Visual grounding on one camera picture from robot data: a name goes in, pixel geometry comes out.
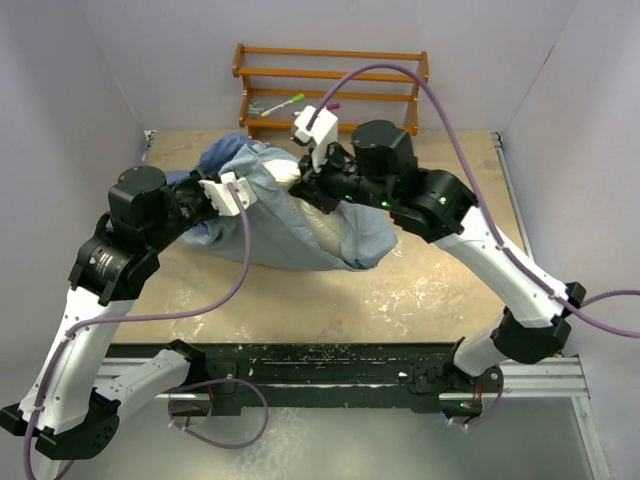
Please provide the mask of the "cream white pillow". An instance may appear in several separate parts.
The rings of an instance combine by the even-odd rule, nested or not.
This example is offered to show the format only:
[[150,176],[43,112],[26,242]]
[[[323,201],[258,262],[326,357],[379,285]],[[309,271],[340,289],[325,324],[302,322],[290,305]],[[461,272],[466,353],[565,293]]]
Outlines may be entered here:
[[266,170],[274,177],[277,184],[285,192],[295,206],[299,216],[311,231],[321,250],[335,257],[343,258],[342,226],[344,215],[338,209],[325,214],[309,202],[294,197],[289,189],[300,179],[301,173],[294,161],[275,159],[263,163]]

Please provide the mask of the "blue printed pillowcase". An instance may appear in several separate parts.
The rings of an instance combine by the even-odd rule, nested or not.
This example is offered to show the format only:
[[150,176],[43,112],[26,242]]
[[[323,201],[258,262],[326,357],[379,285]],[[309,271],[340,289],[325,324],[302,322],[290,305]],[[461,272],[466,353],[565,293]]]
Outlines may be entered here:
[[246,178],[257,196],[247,211],[251,234],[251,262],[297,271],[366,271],[376,267],[397,244],[386,215],[378,210],[342,202],[341,242],[343,258],[321,250],[285,192],[266,170],[268,160],[298,159],[270,143],[231,133],[207,146],[196,169],[212,177],[234,172]]

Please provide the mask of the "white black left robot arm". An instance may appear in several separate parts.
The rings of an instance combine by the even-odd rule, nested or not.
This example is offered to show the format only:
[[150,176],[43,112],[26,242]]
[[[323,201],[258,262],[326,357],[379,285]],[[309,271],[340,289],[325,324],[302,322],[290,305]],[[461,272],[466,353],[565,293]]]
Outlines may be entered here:
[[29,393],[2,408],[1,426],[25,451],[50,460],[97,456],[119,424],[158,394],[194,392],[206,378],[203,352],[174,341],[133,372],[95,384],[118,325],[128,318],[159,255],[196,224],[216,217],[202,177],[169,183],[156,167],[123,172],[108,211],[79,249],[60,327]]

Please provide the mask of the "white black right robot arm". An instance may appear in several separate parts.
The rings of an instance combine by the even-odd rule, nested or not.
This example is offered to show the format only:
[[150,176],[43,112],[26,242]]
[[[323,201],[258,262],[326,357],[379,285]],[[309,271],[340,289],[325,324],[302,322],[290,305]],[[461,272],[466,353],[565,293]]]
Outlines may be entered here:
[[387,120],[366,122],[352,134],[352,151],[338,142],[337,120],[308,128],[297,118],[292,132],[308,150],[293,196],[325,214],[342,202],[388,211],[402,230],[459,260],[504,302],[495,326],[455,344],[444,369],[452,389],[469,390],[506,360],[535,364],[563,350],[568,309],[582,302],[584,288],[545,274],[512,242],[499,243],[477,196],[455,175],[419,167],[406,131]]

